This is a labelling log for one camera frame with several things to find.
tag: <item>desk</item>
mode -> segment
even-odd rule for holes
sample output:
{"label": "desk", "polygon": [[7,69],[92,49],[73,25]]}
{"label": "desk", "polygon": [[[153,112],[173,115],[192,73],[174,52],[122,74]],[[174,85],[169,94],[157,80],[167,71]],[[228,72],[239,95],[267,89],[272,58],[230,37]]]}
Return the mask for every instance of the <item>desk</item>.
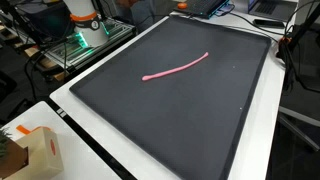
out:
{"label": "desk", "polygon": [[15,129],[20,124],[27,129],[47,126],[57,134],[64,171],[52,180],[120,180],[120,177],[45,102],[39,102],[4,126],[9,128],[8,133],[12,134],[13,140],[23,136]]}
{"label": "desk", "polygon": [[[255,18],[248,14],[237,14],[249,20]],[[166,18],[162,19],[50,95],[55,103],[139,180],[170,180],[178,177],[87,107],[69,91],[69,88],[165,20]],[[203,21],[257,30],[232,15]],[[280,38],[277,35],[269,35],[276,39]],[[276,44],[273,44],[261,71],[229,174],[230,180],[265,179],[284,79],[282,61],[275,57],[276,49]]]}

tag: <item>black mat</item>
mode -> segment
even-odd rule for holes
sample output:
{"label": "black mat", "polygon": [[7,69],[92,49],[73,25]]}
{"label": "black mat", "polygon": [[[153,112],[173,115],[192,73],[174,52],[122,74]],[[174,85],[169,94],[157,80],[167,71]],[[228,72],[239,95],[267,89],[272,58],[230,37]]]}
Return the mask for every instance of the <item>black mat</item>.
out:
{"label": "black mat", "polygon": [[[71,91],[181,178],[227,179],[269,46],[262,36],[169,18]],[[205,52],[185,71],[141,81]]]}

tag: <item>floor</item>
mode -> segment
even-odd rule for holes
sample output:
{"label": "floor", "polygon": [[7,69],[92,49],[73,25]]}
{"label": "floor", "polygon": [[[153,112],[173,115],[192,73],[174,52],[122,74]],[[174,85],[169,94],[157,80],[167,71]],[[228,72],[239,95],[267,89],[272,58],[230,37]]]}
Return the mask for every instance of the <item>floor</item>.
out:
{"label": "floor", "polygon": [[[168,13],[172,9],[175,3],[166,0],[157,1],[157,11],[159,13]],[[304,42],[311,42],[314,37],[310,36],[310,39],[304,40]],[[310,46],[308,48],[312,52],[319,52],[319,47]],[[317,64],[320,61],[312,60],[312,53],[305,53],[309,55],[306,59],[302,58],[306,64]],[[1,104],[0,104],[0,119],[10,120],[7,118],[8,114],[12,109],[24,98],[32,100],[30,84],[23,73],[23,66],[27,58],[17,55],[12,48],[4,46],[0,49],[0,69],[10,75],[18,83],[16,90],[10,94]],[[42,76],[35,72],[34,81],[36,82],[38,88],[37,95],[41,100],[48,99],[48,95],[55,89],[62,85],[61,82],[55,80],[51,82],[45,82]],[[299,108],[304,108],[304,112],[308,116],[317,118],[320,120],[320,94],[310,93],[304,91],[298,83],[295,83],[295,87],[292,92],[295,98],[289,98],[288,96],[283,96],[282,104],[286,104],[286,99],[291,99],[293,102],[297,103]],[[25,111],[28,107],[22,107],[18,113],[19,115]],[[300,121],[296,121],[291,118],[291,121],[296,123],[296,125],[304,132],[307,133],[315,142],[320,144],[320,129]],[[294,136],[288,129],[277,123],[276,130],[274,134],[274,140],[272,143],[272,151],[270,156],[269,168],[267,173],[268,180],[319,180],[320,179],[320,152],[313,152],[304,142],[299,138]]]}

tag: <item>laptop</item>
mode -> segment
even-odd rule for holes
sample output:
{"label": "laptop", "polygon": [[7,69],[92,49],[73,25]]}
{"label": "laptop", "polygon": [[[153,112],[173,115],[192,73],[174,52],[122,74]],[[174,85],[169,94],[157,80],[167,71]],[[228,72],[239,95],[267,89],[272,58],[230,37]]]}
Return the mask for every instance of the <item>laptop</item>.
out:
{"label": "laptop", "polygon": [[297,7],[296,2],[282,0],[249,0],[249,14],[287,22]]}
{"label": "laptop", "polygon": [[209,19],[218,9],[227,5],[229,0],[187,0],[186,9],[174,8],[175,11],[191,16]]}

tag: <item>orange tape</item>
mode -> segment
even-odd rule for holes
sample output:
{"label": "orange tape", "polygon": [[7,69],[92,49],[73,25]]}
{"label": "orange tape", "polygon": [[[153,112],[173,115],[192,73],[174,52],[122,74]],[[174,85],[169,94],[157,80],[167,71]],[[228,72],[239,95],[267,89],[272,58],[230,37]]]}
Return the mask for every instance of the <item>orange tape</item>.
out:
{"label": "orange tape", "polygon": [[51,129],[48,128],[48,127],[46,127],[46,126],[38,126],[38,127],[36,127],[35,129],[33,129],[32,131],[26,129],[26,128],[23,127],[22,125],[19,125],[19,126],[16,127],[16,129],[17,129],[18,131],[20,131],[21,133],[23,133],[23,134],[25,134],[25,135],[30,134],[31,132],[33,132],[33,131],[35,131],[35,130],[37,130],[37,129],[39,129],[39,128],[45,128],[45,129],[48,129],[49,131],[51,131]]}
{"label": "orange tape", "polygon": [[87,21],[87,20],[95,18],[96,16],[97,16],[97,12],[94,12],[94,13],[89,14],[87,16],[76,16],[76,15],[70,14],[71,19],[74,21]]}

